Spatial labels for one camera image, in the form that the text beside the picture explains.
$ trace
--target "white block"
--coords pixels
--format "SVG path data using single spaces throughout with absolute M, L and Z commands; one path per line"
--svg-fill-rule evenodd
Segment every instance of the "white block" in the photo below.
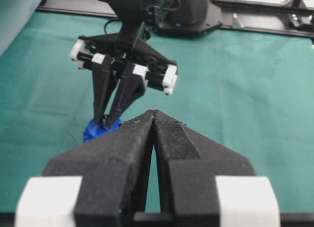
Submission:
M 216 176 L 220 227 L 280 227 L 278 203 L 267 177 Z
M 33 177 L 15 214 L 15 227 L 75 227 L 74 207 L 82 176 Z
M 163 91 L 165 94 L 172 95 L 177 78 L 177 66 L 169 65 L 162 80 L 162 86 L 164 86 Z
M 147 66 L 142 66 L 142 65 L 138 65 L 138 64 L 134 64 L 135 67 L 133 69 L 133 74 L 135 75 L 139 75 L 142 77 L 142 81 L 143 81 L 143 85 L 145 86 L 145 88 L 147 87 L 148 84 L 148 80 L 145 78 L 146 73 L 149 71 Z
M 105 59 L 105 55 L 96 53 L 96 54 L 94 54 L 94 56 L 92 58 L 92 62 L 102 64 L 104 59 Z
M 82 39 L 78 39 L 70 53 L 70 58 L 77 63 L 77 66 L 79 69 L 81 69 L 84 64 L 83 61 L 78 60 L 79 52 L 84 53 L 84 54 L 90 53 L 85 47 L 86 47 L 85 41 Z

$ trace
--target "green table surface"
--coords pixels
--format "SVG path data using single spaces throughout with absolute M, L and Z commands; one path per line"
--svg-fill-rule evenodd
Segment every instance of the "green table surface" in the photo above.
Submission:
M 103 18 L 33 14 L 0 57 L 0 211 L 14 211 L 27 179 L 82 143 L 93 117 L 91 72 L 69 53 Z M 119 30 L 112 23 L 109 32 Z M 314 51 L 309 39 L 216 30 L 194 39 L 153 35 L 179 63 L 173 96 L 148 89 L 123 114 L 160 109 L 251 159 L 282 212 L 314 211 Z M 152 158 L 147 211 L 159 211 Z

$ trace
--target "robotic arm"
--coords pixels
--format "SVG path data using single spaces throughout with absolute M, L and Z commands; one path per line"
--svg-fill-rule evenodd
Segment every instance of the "robotic arm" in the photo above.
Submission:
M 80 36 L 70 57 L 78 68 L 92 71 L 94 123 L 109 129 L 147 87 L 172 94 L 178 77 L 177 63 L 158 53 L 146 40 L 152 27 L 168 12 L 180 8 L 180 0 L 99 1 L 107 2 L 122 21 L 120 32 Z M 116 87 L 110 112 L 104 115 Z

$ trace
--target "cable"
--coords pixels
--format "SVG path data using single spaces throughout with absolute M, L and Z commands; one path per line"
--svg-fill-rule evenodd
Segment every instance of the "cable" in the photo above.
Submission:
M 107 21 L 107 22 L 105 23 L 105 25 L 104 25 L 104 32 L 105 32 L 105 34 L 107 34 L 107 26 L 108 26 L 110 23 L 112 23 L 112 22 L 117 22 L 117 21 L 119 21 L 119 20 L 120 20 L 119 18 L 113 18 L 113 19 Z

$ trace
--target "blue plastic toy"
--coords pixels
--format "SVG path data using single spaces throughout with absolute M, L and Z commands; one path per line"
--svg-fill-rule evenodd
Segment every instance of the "blue plastic toy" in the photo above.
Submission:
M 94 119 L 92 119 L 88 123 L 85 131 L 83 132 L 83 142 L 88 142 L 88 141 L 90 141 L 94 138 L 97 138 L 101 135 L 104 135 L 110 131 L 118 129 L 120 123 L 122 123 L 122 120 L 117 119 L 116 122 L 108 130 L 106 130 L 102 127 L 105 124 L 104 121 L 103 121 L 102 126 L 100 126 L 100 125 L 95 125 Z

